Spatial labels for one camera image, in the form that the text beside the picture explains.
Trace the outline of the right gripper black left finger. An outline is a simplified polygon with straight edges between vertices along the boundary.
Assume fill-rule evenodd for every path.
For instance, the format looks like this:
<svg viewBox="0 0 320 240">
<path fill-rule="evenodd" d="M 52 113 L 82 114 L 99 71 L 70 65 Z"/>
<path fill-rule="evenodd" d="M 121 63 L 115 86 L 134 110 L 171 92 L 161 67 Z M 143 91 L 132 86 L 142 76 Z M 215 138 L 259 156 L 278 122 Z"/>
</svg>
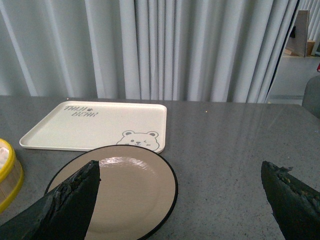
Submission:
<svg viewBox="0 0 320 240">
<path fill-rule="evenodd" d="M 92 160 L 0 227 L 2 240 L 83 240 L 95 208 L 100 166 Z"/>
</svg>

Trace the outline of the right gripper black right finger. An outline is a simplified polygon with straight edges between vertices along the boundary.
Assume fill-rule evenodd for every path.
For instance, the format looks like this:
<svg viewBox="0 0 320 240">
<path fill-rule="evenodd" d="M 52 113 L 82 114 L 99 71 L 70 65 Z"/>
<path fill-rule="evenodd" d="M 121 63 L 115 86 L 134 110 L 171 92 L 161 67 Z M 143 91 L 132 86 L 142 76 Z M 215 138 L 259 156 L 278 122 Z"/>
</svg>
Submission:
<svg viewBox="0 0 320 240">
<path fill-rule="evenodd" d="M 262 162 L 261 181 L 272 214 L 286 240 L 318 240 L 320 193 L 290 175 L 290 170 Z"/>
</svg>

